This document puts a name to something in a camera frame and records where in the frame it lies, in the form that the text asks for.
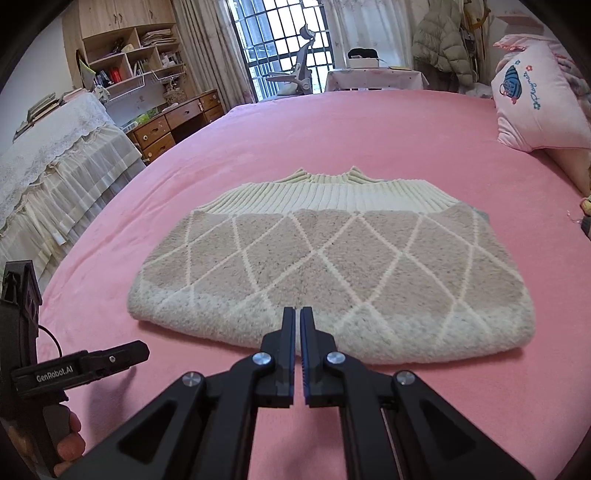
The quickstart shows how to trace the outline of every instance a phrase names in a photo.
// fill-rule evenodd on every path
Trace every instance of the office chair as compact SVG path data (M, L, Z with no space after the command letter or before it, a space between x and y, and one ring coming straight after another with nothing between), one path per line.
M312 71L307 67L308 49L314 44L316 32L308 30L308 24L300 29L300 35L309 40L303 45L295 58L295 66L289 73L269 72L265 80L267 82L289 82L279 89L276 95L262 100L277 100L312 93Z

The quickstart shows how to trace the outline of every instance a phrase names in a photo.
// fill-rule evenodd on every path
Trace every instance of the finger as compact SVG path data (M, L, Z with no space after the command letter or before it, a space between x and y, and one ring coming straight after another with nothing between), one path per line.
M66 470L68 470L69 467L71 467L71 465L72 465L72 462L58 463L53 468L53 472L56 474L56 476L60 476L62 473L64 473Z
M57 453L66 461L73 461L80 458L86 448L86 442L79 433L70 433L57 444Z
M22 435L15 427L8 428L8 437L21 456L33 457L35 449L29 437Z
M82 429L82 424L78 418L78 415L72 411L70 412L70 428L75 433L78 433Z

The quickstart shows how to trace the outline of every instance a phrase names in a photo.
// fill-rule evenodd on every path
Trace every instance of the wall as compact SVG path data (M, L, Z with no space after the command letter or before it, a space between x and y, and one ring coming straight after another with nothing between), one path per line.
M72 90L61 16L31 43L0 93L0 155L12 144L27 111L45 95Z
M528 16L535 18L539 23L543 25L539 18L537 18L532 12L530 12L519 0L488 0L488 8L491 9L493 15L505 15L510 14L516 10L519 10ZM493 47L497 41L502 39L507 34L507 23L499 20L498 18L494 18L490 24L489 30L489 71L490 71L490 78L487 79L487 83L490 83L492 78L495 75L496 65L505 55L505 52L500 48ZM544 25L544 33L545 37L556 38L552 31Z

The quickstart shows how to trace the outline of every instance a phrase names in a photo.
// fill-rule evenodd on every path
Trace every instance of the metal screw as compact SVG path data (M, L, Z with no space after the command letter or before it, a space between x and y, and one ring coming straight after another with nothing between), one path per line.
M408 370L403 370L396 374L396 381L401 385L412 385L415 379L414 374Z
M197 372L187 372L183 375L183 383L188 387L194 387L201 383L201 378Z
M271 361L271 356L266 352L258 352L252 356L252 361L257 365L266 365Z
M326 359L329 361L330 364L338 365L345 361L345 355L341 352L331 352L326 355Z

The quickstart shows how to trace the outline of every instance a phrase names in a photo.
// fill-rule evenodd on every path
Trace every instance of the white box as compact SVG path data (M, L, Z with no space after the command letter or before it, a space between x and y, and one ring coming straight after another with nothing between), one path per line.
M348 59L350 69L377 69L378 59Z

